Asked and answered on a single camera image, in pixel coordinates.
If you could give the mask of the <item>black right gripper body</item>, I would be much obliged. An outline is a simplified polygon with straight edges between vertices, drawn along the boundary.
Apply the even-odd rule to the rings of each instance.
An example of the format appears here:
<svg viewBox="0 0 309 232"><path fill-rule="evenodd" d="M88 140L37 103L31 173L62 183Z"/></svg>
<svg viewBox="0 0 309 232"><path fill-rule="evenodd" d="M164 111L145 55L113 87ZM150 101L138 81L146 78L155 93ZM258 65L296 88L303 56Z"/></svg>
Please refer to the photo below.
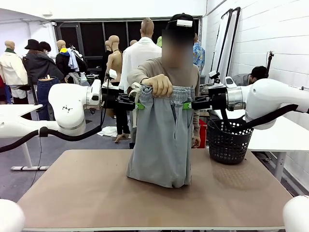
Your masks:
<svg viewBox="0 0 309 232"><path fill-rule="evenodd" d="M211 99L212 110L225 110L227 106L227 89L226 87L209 88L209 97Z"/></svg>

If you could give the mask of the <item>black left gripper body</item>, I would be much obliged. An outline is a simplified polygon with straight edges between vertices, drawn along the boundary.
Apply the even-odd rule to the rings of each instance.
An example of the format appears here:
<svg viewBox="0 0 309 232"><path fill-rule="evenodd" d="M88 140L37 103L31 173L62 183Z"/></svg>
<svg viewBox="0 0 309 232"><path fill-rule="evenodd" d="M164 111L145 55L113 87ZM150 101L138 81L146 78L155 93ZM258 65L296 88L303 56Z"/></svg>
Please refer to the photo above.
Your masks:
<svg viewBox="0 0 309 232"><path fill-rule="evenodd" d="M101 88L101 106L106 109L113 109L116 104L116 100L119 96L119 89L117 87Z"/></svg>

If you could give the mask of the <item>person's right hand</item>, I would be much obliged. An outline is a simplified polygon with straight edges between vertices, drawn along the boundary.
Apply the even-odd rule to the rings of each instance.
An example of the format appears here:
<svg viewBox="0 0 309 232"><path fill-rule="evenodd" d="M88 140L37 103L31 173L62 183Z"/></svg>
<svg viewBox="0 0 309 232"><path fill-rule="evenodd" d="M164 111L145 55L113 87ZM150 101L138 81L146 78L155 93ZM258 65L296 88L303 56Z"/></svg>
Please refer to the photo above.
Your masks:
<svg viewBox="0 0 309 232"><path fill-rule="evenodd" d="M154 97L170 97L173 86L169 78L164 74L159 74L154 77L145 78L141 81L143 85L151 86L153 88Z"/></svg>

